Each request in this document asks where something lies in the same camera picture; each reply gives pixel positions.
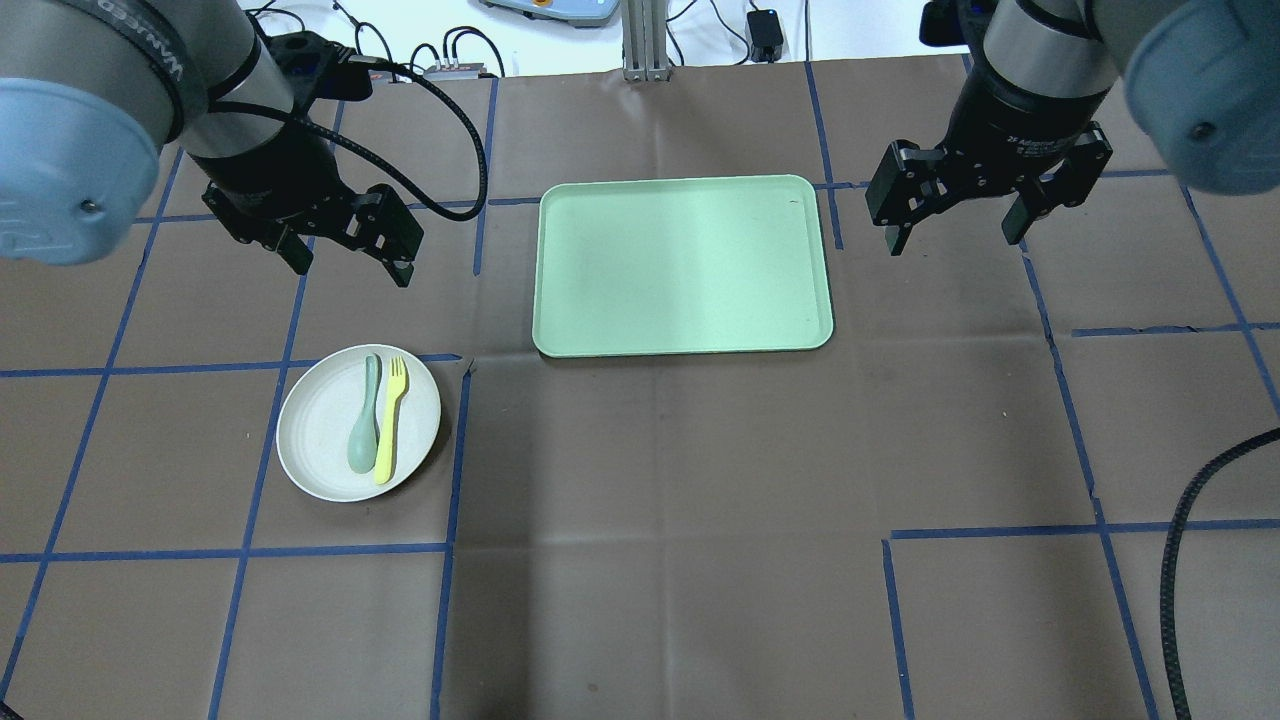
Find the rectangular tray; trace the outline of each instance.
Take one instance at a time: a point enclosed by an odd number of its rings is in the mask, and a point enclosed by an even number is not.
[[[534,345],[549,356],[810,350],[831,337],[804,178],[568,183],[539,214]]]

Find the green spoon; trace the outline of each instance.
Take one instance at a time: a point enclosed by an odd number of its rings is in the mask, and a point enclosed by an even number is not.
[[[378,460],[378,425],[374,424],[374,402],[378,400],[378,356],[365,357],[365,405],[360,409],[351,437],[347,439],[347,464],[357,473],[374,469]]]

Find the round plate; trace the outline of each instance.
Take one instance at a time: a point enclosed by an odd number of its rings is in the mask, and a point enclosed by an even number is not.
[[[347,465],[347,438],[365,401],[365,357],[379,359],[378,413],[381,432],[390,359],[399,355],[408,369],[408,389],[396,418],[396,466],[385,484],[374,473],[357,474]],[[356,502],[383,495],[417,469],[440,429],[440,391],[426,365],[389,345],[357,345],[339,350],[303,374],[280,409],[275,451],[293,484],[320,500]]]

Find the black connector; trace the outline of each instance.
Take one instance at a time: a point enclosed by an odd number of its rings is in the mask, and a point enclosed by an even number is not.
[[[751,38],[753,63],[776,63],[782,59],[782,23],[777,10],[751,10],[746,14],[746,35]]]

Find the yellow fork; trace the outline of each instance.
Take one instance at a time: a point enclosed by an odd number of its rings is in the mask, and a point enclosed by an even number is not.
[[[378,438],[378,460],[374,462],[374,482],[383,484],[392,479],[396,464],[396,404],[408,388],[408,369],[404,359],[392,357],[390,374],[387,378],[387,407],[383,409],[383,432]]]

